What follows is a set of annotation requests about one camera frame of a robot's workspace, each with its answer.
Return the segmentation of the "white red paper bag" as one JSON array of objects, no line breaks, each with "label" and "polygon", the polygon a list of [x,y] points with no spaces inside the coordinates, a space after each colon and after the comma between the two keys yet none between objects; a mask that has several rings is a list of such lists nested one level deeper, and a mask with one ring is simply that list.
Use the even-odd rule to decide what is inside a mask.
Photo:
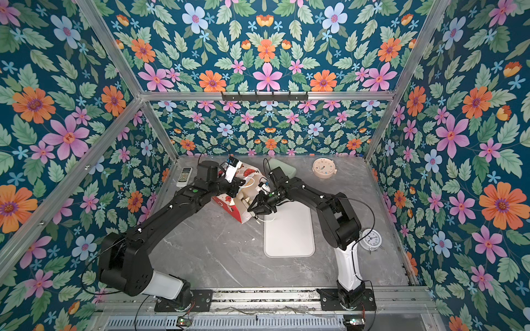
[{"label": "white red paper bag", "polygon": [[212,198],[212,200],[236,221],[244,224],[254,217],[254,214],[248,212],[247,209],[261,190],[259,185],[266,183],[266,179],[258,168],[246,163],[243,163],[237,169],[235,179],[244,180],[235,198],[229,197],[227,194],[221,194]]}]

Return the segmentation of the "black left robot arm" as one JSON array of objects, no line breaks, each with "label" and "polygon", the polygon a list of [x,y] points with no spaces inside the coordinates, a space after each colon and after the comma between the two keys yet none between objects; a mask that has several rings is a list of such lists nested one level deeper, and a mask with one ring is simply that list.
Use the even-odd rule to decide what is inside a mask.
[{"label": "black left robot arm", "polygon": [[215,161],[197,166],[192,183],[179,189],[173,198],[139,226],[123,234],[109,234],[102,241],[98,280],[134,297],[148,295],[165,299],[182,311],[192,303],[188,281],[155,270],[150,253],[168,233],[199,212],[212,198],[226,194],[236,197],[245,184],[235,174],[241,161],[229,157],[225,167]]}]

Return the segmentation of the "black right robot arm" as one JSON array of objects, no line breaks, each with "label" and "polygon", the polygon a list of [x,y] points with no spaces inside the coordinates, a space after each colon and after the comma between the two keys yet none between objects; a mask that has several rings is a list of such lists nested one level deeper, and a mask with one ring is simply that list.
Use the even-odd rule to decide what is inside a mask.
[{"label": "black right robot arm", "polygon": [[360,274],[357,245],[361,240],[361,223],[349,199],[343,193],[323,193],[298,177],[290,178],[281,168],[269,172],[273,190],[258,193],[248,207],[255,215],[271,215],[278,206],[298,202],[316,211],[322,234],[334,249],[338,265],[338,296],[340,305],[352,309],[360,304],[366,281]]}]

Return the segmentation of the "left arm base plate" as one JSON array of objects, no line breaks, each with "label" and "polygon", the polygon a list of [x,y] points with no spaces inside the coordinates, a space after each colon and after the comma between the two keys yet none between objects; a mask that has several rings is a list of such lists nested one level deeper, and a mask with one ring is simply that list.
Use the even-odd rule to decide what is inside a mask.
[{"label": "left arm base plate", "polygon": [[156,313],[205,313],[213,302],[212,290],[185,290],[176,299],[158,298]]}]

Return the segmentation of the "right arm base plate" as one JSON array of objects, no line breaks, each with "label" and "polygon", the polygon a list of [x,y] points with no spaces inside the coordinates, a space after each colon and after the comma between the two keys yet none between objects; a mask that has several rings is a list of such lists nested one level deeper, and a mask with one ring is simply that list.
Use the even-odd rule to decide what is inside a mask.
[{"label": "right arm base plate", "polygon": [[377,305],[372,289],[361,287],[355,291],[318,288],[321,309],[324,311],[376,311]]}]

